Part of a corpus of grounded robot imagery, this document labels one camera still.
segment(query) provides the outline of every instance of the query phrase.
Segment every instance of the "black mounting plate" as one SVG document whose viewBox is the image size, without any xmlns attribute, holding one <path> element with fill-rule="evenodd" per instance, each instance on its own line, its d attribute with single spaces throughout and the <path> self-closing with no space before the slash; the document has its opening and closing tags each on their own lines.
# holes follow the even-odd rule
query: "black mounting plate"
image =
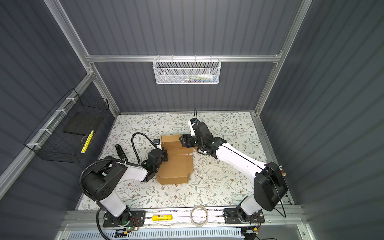
<svg viewBox="0 0 384 240">
<path fill-rule="evenodd" d="M 240 223 L 243 223 L 237 217 L 237 210 L 236 210 L 235 207 L 223 209 L 223 212 L 224 211 L 227 211 L 229 213 L 229 216 L 227 216 L 227 217 L 224 216 L 225 224 L 240 224 Z M 254 224 L 265 223 L 265 219 L 264 219 L 264 215 L 263 215 L 263 211 L 262 210 L 257 211 L 254 214 L 256 214 L 258 217 L 253 216 L 251 218 L 251 224 L 253 224 L 253 223 Z"/>
<path fill-rule="evenodd" d="M 142 227 L 144 225 L 144 219 L 145 219 L 145 211 L 131 211 L 131 215 L 134 218 L 137 218 L 139 220 L 139 226 Z M 130 219 L 130 222 L 128 223 L 127 227 L 133 227 L 133 219 Z M 119 227 L 119 222 L 115 221 L 110 212 L 107 212 L 107 214 L 104 217 L 104 223 L 103 227 Z"/>
</svg>

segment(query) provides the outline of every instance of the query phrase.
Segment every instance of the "black wire basket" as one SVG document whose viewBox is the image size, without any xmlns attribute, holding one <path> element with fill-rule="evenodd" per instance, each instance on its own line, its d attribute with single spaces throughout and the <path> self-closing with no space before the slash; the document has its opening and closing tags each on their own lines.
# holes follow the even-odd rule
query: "black wire basket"
<svg viewBox="0 0 384 240">
<path fill-rule="evenodd" d="M 44 129 L 37 127 L 24 145 L 43 160 L 80 163 L 109 111 L 108 101 L 76 94 L 56 111 L 57 116 Z"/>
</svg>

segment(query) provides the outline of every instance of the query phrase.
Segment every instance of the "open cardboard box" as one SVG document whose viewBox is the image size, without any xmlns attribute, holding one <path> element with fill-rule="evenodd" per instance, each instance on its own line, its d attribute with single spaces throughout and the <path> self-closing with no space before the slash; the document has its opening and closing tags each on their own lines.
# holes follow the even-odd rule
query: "open cardboard box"
<svg viewBox="0 0 384 240">
<path fill-rule="evenodd" d="M 193 157 L 189 154 L 197 148 L 181 146 L 180 137 L 181 135 L 161 137 L 161 147 L 168 154 L 168 161 L 161 164 L 156 176 L 162 185 L 187 183 L 189 175 L 193 173 Z"/>
</svg>

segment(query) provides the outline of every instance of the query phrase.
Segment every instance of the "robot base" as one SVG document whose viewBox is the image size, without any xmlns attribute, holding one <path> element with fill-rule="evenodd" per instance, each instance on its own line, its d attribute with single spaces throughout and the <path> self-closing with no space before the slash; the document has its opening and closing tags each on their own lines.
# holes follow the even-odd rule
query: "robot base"
<svg viewBox="0 0 384 240">
<path fill-rule="evenodd" d="M 243 223 L 240 221 L 240 219 L 237 217 L 237 209 L 234 207 L 226 208 L 223 210 L 224 217 L 225 217 L 225 224 L 240 224 Z M 254 216 L 251 217 L 251 224 L 257 224 L 257 223 L 265 223 L 263 211 L 259 210 L 255 212 L 258 217 Z"/>
<path fill-rule="evenodd" d="M 133 227 L 133 217 L 139 220 L 139 223 L 135 219 L 135 227 L 142 227 L 144 225 L 145 211 L 130 211 L 131 217 L 126 227 Z M 103 227 L 119 227 L 119 221 L 110 212 L 107 212 L 104 216 Z"/>
</svg>

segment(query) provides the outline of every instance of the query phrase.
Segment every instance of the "table surface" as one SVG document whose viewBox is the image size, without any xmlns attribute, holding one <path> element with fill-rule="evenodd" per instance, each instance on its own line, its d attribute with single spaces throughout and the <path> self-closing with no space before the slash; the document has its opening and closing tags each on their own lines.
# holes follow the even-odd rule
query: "table surface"
<svg viewBox="0 0 384 240">
<path fill-rule="evenodd" d="M 151 139 L 162 135 L 189 133 L 191 113 L 182 114 L 132 114 L 119 115 L 108 136 L 101 157 L 118 158 L 115 144 L 120 144 L 129 162 L 137 163 L 131 145 L 131 136 L 142 132 Z M 250 157 L 266 162 L 265 154 L 250 113 L 199 113 L 213 136 L 227 140 L 234 148 Z M 147 139 L 135 137 L 135 147 L 141 161 L 153 148 Z M 229 164 L 211 156 L 192 153 L 194 172 L 186 184 L 161 185 L 154 177 L 148 182 L 121 180 L 115 190 L 120 198 L 133 209 L 158 207 L 193 207 L 238 205 L 253 193 L 253 183 Z M 83 196 L 78 210 L 99 209 L 88 197 Z"/>
</svg>

